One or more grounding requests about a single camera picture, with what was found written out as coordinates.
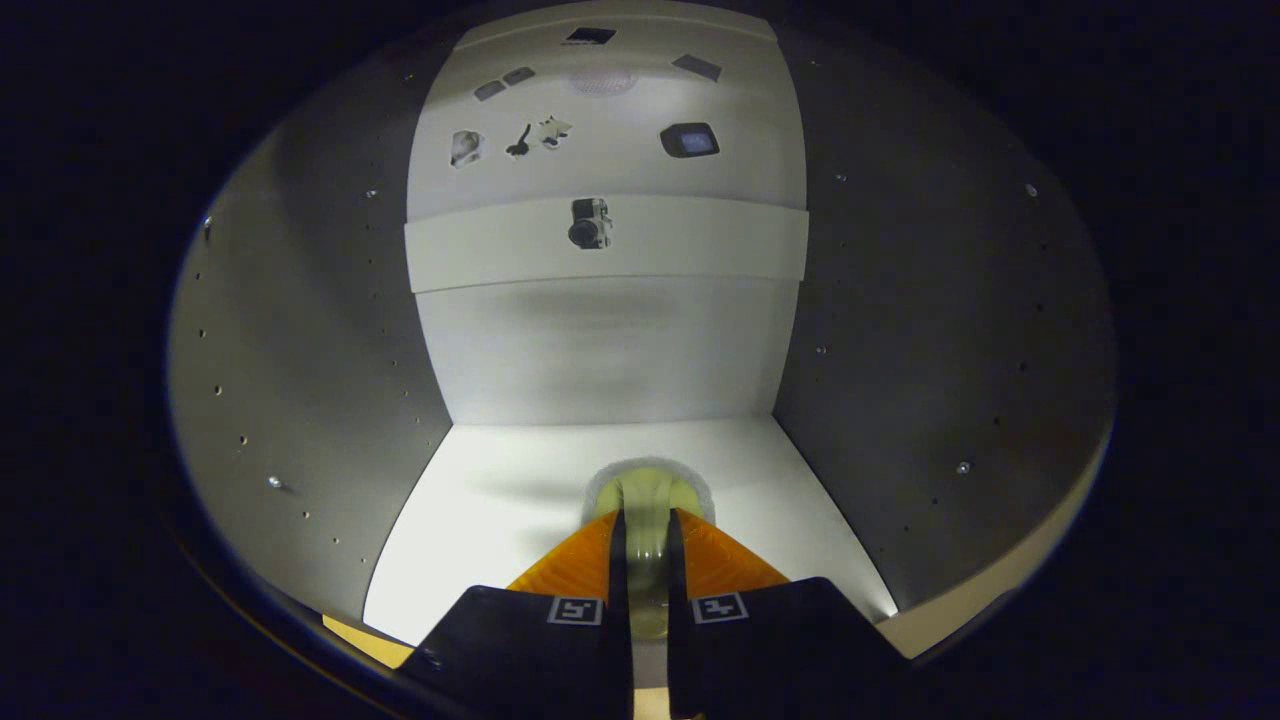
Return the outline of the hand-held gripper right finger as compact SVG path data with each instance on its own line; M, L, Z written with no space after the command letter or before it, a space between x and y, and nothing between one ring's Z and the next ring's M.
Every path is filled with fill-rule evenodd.
M695 514L667 530L675 719L874 719L908 660L827 578L791 582Z

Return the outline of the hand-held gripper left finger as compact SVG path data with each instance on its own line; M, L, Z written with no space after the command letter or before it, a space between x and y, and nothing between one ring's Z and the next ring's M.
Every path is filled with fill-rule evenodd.
M460 719L631 719L626 528L607 512L511 587L467 588L401 674Z

